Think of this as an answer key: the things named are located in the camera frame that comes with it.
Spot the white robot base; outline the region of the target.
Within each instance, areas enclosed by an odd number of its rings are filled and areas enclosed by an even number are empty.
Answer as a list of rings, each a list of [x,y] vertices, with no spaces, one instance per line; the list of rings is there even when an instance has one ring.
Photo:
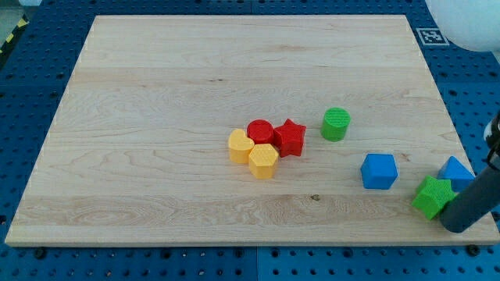
[[[425,0],[452,43],[474,52],[499,50],[499,0]]]

